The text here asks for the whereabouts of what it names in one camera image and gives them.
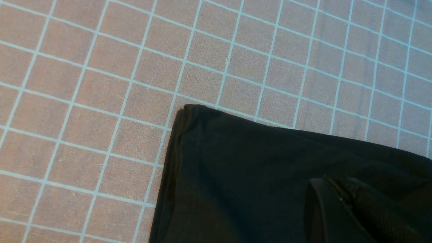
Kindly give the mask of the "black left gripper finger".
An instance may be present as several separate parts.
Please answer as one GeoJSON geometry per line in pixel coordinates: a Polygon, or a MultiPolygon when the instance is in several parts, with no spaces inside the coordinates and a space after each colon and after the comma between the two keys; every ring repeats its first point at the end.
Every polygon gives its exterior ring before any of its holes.
{"type": "Polygon", "coordinates": [[[355,178],[310,179],[308,243],[430,243],[431,221],[355,178]]]}

